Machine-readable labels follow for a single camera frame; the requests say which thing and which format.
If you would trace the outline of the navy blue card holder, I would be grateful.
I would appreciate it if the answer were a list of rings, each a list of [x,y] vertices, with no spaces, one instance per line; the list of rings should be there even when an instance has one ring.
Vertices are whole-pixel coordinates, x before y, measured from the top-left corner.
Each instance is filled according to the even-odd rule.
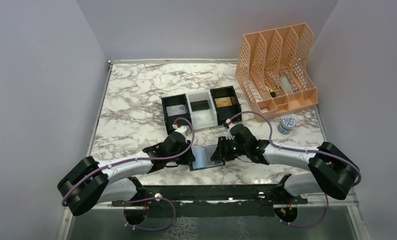
[[[195,161],[189,164],[189,170],[197,171],[224,166],[226,164],[224,160],[211,160],[211,156],[216,149],[217,145],[193,147],[192,154],[195,157]]]

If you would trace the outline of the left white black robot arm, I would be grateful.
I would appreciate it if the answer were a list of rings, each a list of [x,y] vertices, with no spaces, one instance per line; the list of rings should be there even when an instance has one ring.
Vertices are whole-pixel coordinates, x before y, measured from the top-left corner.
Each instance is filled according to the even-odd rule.
[[[80,216],[98,203],[132,201],[139,193],[132,177],[162,170],[170,162],[189,164],[195,159],[192,143],[186,133],[174,131],[163,142],[128,157],[112,161],[84,157],[57,184],[61,205]]]

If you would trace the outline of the black white three-compartment tray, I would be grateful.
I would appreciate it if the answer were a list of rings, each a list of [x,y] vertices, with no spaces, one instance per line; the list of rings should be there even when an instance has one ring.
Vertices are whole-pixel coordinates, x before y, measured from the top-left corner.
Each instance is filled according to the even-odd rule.
[[[189,120],[194,130],[201,130],[221,126],[242,112],[232,85],[167,96],[161,102],[167,134],[175,130],[173,123],[179,117]]]

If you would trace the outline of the orange plastic file organizer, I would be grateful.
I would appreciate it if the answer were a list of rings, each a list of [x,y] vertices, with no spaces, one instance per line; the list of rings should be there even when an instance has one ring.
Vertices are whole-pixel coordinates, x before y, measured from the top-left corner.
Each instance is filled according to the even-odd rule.
[[[314,32],[306,23],[244,34],[235,77],[252,111],[272,119],[315,107],[318,89],[307,74]],[[294,90],[286,94],[280,77]],[[269,89],[276,97],[272,98]]]

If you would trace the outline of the silver credit card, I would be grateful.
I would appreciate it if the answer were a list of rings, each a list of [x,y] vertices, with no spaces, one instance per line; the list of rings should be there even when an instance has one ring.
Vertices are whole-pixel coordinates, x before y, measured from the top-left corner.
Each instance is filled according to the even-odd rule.
[[[187,113],[186,106],[184,104],[172,105],[166,107],[166,113],[168,117],[184,115]]]

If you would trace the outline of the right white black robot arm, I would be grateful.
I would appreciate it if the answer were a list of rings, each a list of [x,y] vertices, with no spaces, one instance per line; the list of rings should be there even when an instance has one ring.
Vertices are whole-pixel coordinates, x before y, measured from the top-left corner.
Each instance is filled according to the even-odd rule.
[[[305,170],[286,174],[276,186],[274,198],[292,199],[302,194],[324,193],[344,200],[359,177],[358,167],[335,145],[324,142],[317,147],[276,146],[257,139],[243,124],[229,129],[230,137],[221,136],[211,160],[232,161],[245,156],[253,163],[285,165]]]

